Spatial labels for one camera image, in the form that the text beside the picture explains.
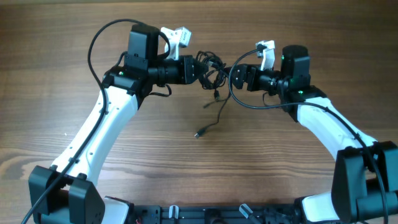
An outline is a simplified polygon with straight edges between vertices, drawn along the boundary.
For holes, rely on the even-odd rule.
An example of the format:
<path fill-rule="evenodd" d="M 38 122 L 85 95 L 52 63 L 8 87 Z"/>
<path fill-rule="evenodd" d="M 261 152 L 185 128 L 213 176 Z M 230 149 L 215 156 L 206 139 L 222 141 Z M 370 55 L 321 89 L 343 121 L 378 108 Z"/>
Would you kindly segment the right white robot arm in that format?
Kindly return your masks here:
<path fill-rule="evenodd" d="M 229 70 L 230 90 L 246 88 L 278 96 L 278 108 L 311 131 L 334 159 L 331 190 L 299 198 L 303 223 L 384 223 L 397 213 L 397 146 L 380 142 L 350 123 L 327 95 L 310 83 L 306 47 L 283 48 L 281 68 L 274 69 L 272 42 L 259 42 L 259 65 L 235 61 Z"/>

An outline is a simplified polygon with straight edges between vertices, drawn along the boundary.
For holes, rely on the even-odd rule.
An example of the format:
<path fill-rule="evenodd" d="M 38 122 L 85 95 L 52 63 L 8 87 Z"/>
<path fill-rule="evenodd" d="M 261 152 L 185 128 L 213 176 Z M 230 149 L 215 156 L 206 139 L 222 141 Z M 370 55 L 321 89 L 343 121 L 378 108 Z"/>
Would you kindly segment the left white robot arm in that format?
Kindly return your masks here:
<path fill-rule="evenodd" d="M 99 96 L 70 145 L 50 167 L 30 173 L 31 209 L 25 215 L 36 223 L 139 223 L 134 204 L 102 197 L 96 186 L 104 161 L 128 121 L 153 86 L 189 85 L 207 71 L 191 55 L 191 32 L 180 27 L 156 28 L 132 21 L 127 50 L 102 78 Z"/>

